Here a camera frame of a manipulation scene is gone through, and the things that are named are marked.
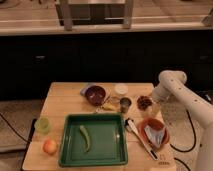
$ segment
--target brown bowl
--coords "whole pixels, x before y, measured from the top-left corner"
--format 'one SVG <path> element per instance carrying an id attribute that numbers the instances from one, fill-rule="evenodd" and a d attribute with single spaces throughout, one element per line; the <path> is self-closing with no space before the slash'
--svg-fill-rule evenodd
<path id="1" fill-rule="evenodd" d="M 137 126 L 138 132 L 139 132 L 140 136 L 141 136 L 147 143 L 149 143 L 150 146 L 151 146 L 152 148 L 155 148 L 155 149 L 156 149 L 157 147 L 155 147 L 154 144 L 152 144 L 152 143 L 149 141 L 149 139 L 148 139 L 148 137 L 147 137 L 147 135 L 146 135 L 146 132 L 145 132 L 145 130 L 144 130 L 144 128 L 145 128 L 147 125 L 149 125 L 149 126 L 150 126 L 151 128 L 153 128 L 153 129 L 159 131 L 159 130 L 161 130 L 161 129 L 164 127 L 164 124 L 163 124 L 161 121 L 157 120 L 157 119 L 148 117 L 148 118 L 145 118 L 142 122 L 140 122 L 140 123 L 138 124 L 138 126 Z M 169 138 L 170 138 L 169 132 L 168 132 L 167 129 L 165 129 L 165 134 L 164 134 L 164 137 L 163 137 L 163 140 L 162 140 L 162 143 L 161 143 L 161 147 L 162 147 L 164 144 L 166 144 L 166 143 L 169 142 Z"/>
<path id="2" fill-rule="evenodd" d="M 91 86 L 85 92 L 85 97 L 94 106 L 102 105 L 106 91 L 100 86 Z"/>

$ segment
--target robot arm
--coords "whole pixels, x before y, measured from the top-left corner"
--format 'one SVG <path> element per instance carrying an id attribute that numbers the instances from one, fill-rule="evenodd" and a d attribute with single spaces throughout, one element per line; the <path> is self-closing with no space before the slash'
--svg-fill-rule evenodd
<path id="1" fill-rule="evenodd" d="M 166 100 L 173 94 L 205 129 L 199 149 L 196 171 L 213 170 L 213 106 L 192 92 L 184 83 L 186 74 L 182 71 L 163 71 L 157 87 L 152 92 L 155 102 Z"/>

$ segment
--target kitchen counter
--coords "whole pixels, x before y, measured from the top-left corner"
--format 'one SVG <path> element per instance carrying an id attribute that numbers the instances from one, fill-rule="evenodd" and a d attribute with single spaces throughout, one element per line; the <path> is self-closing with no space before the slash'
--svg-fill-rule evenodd
<path id="1" fill-rule="evenodd" d="M 0 35 L 79 34 L 162 30 L 205 30 L 201 21 L 213 8 L 212 0 L 135 0 L 131 29 L 121 24 L 60 26 L 54 0 L 7 0 L 0 4 Z"/>
<path id="2" fill-rule="evenodd" d="M 92 114 L 96 107 L 91 106 L 79 92 L 85 86 L 85 83 L 57 83 L 51 84 L 47 98 L 45 100 L 41 116 L 46 117 L 50 121 L 51 131 L 47 135 L 41 135 L 35 132 L 32 142 L 27 151 L 23 170 L 25 171 L 176 171 L 176 164 L 173 158 L 171 147 L 169 143 L 165 144 L 157 151 L 159 157 L 158 161 L 154 161 L 150 155 L 141 147 L 139 140 L 132 134 L 125 131 L 128 150 L 128 164 L 120 166 L 100 166 L 100 167 L 67 167 L 62 168 L 58 165 L 59 147 L 57 152 L 48 156 L 42 151 L 42 144 L 45 139 L 52 138 L 60 146 L 63 135 L 63 128 L 65 118 L 68 114 Z M 107 96 L 113 95 L 114 83 L 97 83 L 102 86 L 107 93 Z M 136 100 L 140 95 L 149 95 L 152 92 L 153 85 L 151 83 L 127 83 L 128 93 L 126 94 L 132 100 L 132 106 L 128 113 L 124 115 L 127 119 L 131 117 L 135 123 L 143 120 L 145 111 L 139 111 L 136 105 Z M 155 116 L 163 122 L 161 112 L 159 111 Z"/>

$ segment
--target electrical cord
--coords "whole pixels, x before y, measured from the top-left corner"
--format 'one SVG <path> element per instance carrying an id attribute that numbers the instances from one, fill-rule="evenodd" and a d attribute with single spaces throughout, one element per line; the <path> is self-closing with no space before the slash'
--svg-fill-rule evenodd
<path id="1" fill-rule="evenodd" d="M 183 164 L 185 166 L 185 168 L 188 170 L 188 171 L 191 171 L 191 169 L 189 168 L 189 166 L 187 166 L 187 164 L 185 162 L 183 162 L 182 160 L 178 159 L 178 158 L 174 158 L 176 161 L 180 162 L 181 164 Z"/>
<path id="2" fill-rule="evenodd" d="M 192 151 L 192 150 L 195 148 L 196 144 L 197 144 L 197 136 L 196 136 L 196 132 L 195 132 L 194 125 L 193 125 L 193 123 L 192 123 L 192 119 L 191 119 L 191 117 L 190 117 L 190 114 L 189 114 L 188 110 L 186 110 L 186 112 L 187 112 L 187 116 L 188 116 L 190 125 L 191 125 L 191 127 L 192 127 L 193 136 L 194 136 L 193 145 L 192 145 L 191 148 L 189 148 L 189 149 L 187 149 L 187 150 L 181 150 L 181 149 L 175 147 L 174 145 L 170 144 L 170 146 L 171 146 L 174 150 L 176 150 L 176 151 L 178 151 L 178 152 L 181 152 L 181 153 L 188 153 L 188 152 Z"/>
<path id="3" fill-rule="evenodd" d="M 25 141 L 26 143 L 29 143 L 28 140 L 26 140 L 23 136 L 21 136 L 16 130 L 15 128 L 13 128 L 13 126 L 7 121 L 7 119 L 3 116 L 3 114 L 0 112 L 0 116 L 1 118 L 7 123 L 7 125 L 10 127 L 10 129 L 19 137 L 21 138 L 23 141 Z"/>

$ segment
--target green tray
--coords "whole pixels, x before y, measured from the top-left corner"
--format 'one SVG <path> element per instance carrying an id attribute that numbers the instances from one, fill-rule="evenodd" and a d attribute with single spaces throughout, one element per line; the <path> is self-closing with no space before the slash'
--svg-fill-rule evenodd
<path id="1" fill-rule="evenodd" d="M 84 125 L 90 135 L 88 152 L 85 152 L 86 141 L 80 125 Z M 119 114 L 67 116 L 59 156 L 61 167 L 111 166 L 127 162 L 124 123 Z"/>

